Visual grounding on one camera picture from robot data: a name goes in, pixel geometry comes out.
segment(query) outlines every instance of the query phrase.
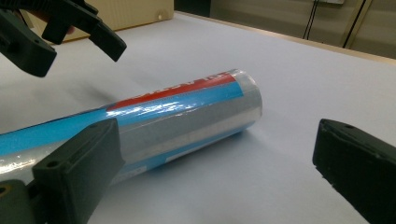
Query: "wall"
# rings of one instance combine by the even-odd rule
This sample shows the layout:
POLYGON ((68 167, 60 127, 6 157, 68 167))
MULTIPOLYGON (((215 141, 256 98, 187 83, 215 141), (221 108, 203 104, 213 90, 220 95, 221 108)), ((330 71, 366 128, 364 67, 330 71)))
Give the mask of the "wall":
MULTIPOLYGON (((343 47, 347 25, 361 0, 319 4, 309 39, 343 47)), ((212 0, 214 19, 303 38, 313 0, 212 0)), ((396 58, 396 1, 373 0, 351 48, 396 58)))
POLYGON ((175 0, 175 10, 209 17, 210 4, 211 0, 175 0))

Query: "roll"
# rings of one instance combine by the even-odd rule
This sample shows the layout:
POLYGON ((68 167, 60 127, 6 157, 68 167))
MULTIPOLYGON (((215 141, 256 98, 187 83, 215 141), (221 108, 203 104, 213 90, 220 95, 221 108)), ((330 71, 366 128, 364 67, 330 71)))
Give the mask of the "roll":
POLYGON ((245 130, 262 115, 254 80, 232 70, 0 135, 0 181, 33 179, 31 167, 86 126, 116 118, 126 161, 113 183, 245 130))

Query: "red stripe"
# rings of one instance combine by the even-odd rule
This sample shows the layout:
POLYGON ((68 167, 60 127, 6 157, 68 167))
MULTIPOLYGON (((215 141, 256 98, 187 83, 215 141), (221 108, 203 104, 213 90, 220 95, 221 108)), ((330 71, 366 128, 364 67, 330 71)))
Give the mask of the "red stripe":
POLYGON ((128 100, 120 101, 109 107, 106 111, 119 109, 128 105, 136 105, 152 100, 161 99, 163 97, 178 95, 189 91, 197 91, 203 88, 214 87, 230 82, 234 82, 235 78, 229 73, 220 73, 210 77, 197 79, 191 82, 183 83, 174 87, 166 88, 159 91, 149 92, 143 95, 130 98, 128 100))

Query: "silver cylinder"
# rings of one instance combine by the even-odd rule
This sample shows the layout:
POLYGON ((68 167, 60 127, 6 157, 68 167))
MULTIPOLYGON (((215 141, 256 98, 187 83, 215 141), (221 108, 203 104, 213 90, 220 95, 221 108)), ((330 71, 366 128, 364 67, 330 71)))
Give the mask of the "silver cylinder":
POLYGON ((0 135, 0 181, 32 178, 31 167, 86 126, 117 118, 126 164, 113 183, 172 161, 231 134, 262 115, 254 80, 232 70, 63 119, 0 135))

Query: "white tabletop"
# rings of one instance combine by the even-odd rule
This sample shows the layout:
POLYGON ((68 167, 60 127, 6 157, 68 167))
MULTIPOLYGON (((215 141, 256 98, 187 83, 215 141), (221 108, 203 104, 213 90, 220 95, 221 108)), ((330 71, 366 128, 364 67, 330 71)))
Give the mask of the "white tabletop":
POLYGON ((312 154, 322 118, 396 146, 394 61, 181 14, 119 34, 128 49, 118 63, 79 40, 56 48, 45 78, 1 56, 0 133, 233 68, 257 81, 263 116, 245 132, 113 186, 90 223, 365 223, 321 177, 312 154))

